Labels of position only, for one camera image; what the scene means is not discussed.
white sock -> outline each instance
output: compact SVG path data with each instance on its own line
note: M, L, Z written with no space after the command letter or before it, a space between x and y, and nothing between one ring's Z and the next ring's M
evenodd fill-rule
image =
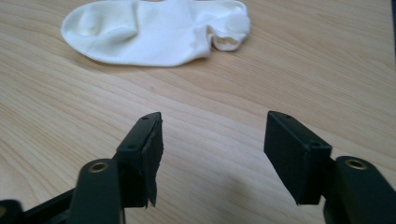
M246 6L235 0L99 1L64 18L61 32L75 50L103 63L177 66L248 36Z

brass screw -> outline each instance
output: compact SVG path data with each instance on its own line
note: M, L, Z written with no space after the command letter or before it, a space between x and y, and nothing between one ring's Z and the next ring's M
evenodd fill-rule
M348 165L354 169L357 169L357 170L367 170L368 169L367 165L364 162L357 161L357 160L347 160L346 165Z
M94 165L92 165L89 169L90 173L99 173L107 169L108 164L106 162L97 162Z
M2 218L7 212L7 209L4 206L0 205L0 218Z

wooden surface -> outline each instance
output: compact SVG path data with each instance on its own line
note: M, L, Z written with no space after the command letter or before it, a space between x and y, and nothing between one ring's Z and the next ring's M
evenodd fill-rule
M245 0L237 52L176 68L116 66L60 35L88 1L0 0L0 199L29 209L110 158L142 116L163 113L157 206L128 223L323 223L296 206L262 152L266 113L288 113L370 161L396 187L396 75L389 0Z

wooden table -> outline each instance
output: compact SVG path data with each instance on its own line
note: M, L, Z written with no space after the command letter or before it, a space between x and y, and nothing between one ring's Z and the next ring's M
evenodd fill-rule
M75 186L142 116L163 113L157 206L128 223L323 223L296 206L262 152L266 114L290 114L370 161L396 187L396 75L389 0L245 0L237 52L175 68L92 61L60 25L87 1L0 1L0 199L24 209Z

